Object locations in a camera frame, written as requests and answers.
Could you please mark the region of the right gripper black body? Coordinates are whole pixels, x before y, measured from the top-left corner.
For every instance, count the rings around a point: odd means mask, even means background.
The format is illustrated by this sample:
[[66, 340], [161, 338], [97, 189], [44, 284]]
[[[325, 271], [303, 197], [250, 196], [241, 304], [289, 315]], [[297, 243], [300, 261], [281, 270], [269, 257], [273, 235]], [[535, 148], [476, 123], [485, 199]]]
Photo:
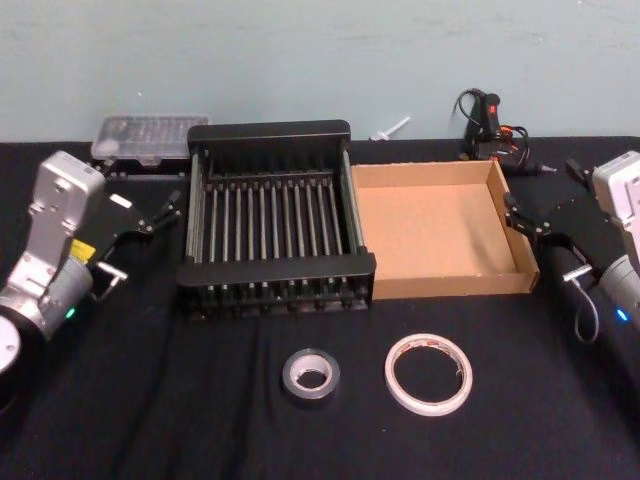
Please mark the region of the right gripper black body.
[[548, 228], [540, 246], [564, 248], [593, 269], [607, 269], [613, 263], [613, 225], [592, 196], [560, 203], [544, 224]]

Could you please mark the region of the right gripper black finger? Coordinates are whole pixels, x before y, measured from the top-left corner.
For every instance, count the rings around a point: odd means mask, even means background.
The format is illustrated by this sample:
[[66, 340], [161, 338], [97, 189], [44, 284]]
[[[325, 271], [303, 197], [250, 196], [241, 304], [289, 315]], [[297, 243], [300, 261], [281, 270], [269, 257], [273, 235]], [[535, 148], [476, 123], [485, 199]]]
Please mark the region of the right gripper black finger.
[[503, 195], [503, 202], [506, 208], [506, 225], [525, 236], [533, 245], [542, 242], [551, 234], [550, 226], [537, 214], [525, 208], [511, 192]]
[[592, 170], [581, 165], [574, 158], [566, 160], [567, 174], [586, 190], [593, 189]]

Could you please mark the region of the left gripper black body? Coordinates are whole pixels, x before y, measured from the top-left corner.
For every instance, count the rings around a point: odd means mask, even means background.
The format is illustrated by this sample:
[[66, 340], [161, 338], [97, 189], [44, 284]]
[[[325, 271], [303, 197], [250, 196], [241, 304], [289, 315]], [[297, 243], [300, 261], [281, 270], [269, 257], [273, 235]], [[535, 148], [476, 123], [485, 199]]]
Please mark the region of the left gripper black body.
[[97, 264], [126, 241], [147, 240], [152, 233], [150, 219], [131, 200], [107, 192], [75, 234], [74, 258], [82, 264]]

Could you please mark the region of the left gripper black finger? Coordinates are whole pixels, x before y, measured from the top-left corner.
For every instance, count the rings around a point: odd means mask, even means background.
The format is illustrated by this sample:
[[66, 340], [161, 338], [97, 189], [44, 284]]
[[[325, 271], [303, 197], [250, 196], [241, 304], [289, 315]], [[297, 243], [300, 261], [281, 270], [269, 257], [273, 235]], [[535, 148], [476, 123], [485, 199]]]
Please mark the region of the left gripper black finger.
[[141, 232], [152, 235], [174, 224], [182, 215], [181, 197], [182, 193], [179, 190], [173, 190], [160, 209], [141, 227]]

